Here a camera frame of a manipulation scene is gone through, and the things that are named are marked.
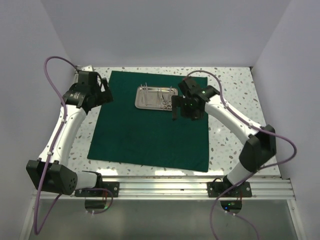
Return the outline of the green surgical cloth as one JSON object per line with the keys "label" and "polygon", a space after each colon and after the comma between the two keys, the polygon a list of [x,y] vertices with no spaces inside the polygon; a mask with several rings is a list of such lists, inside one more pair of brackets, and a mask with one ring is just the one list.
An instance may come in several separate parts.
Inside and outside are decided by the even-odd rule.
{"label": "green surgical cloth", "polygon": [[99,111],[87,157],[207,172],[210,160],[207,117],[173,120],[170,111],[135,106],[140,85],[177,88],[182,80],[181,75],[113,71],[108,83],[113,101]]}

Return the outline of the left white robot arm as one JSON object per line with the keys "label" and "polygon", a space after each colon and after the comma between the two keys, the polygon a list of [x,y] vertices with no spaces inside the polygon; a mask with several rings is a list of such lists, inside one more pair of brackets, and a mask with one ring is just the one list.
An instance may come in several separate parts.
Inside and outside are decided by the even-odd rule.
{"label": "left white robot arm", "polygon": [[74,172],[68,161],[76,134],[93,108],[113,101],[106,78],[98,72],[80,70],[78,80],[62,96],[62,106],[53,133],[36,160],[29,160],[26,171],[39,191],[71,195],[86,189],[92,196],[103,193],[101,174]]}

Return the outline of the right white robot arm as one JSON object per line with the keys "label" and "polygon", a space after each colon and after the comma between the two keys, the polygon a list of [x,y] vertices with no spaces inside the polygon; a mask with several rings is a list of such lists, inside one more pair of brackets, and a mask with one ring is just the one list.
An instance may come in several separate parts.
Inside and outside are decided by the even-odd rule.
{"label": "right white robot arm", "polygon": [[202,88],[197,82],[186,77],[178,84],[182,95],[171,98],[172,118],[178,116],[200,120],[208,114],[227,127],[242,143],[239,162],[222,180],[222,189],[227,196],[235,196],[240,190],[240,181],[254,174],[277,152],[275,129],[264,127],[249,120],[230,105],[213,86]]}

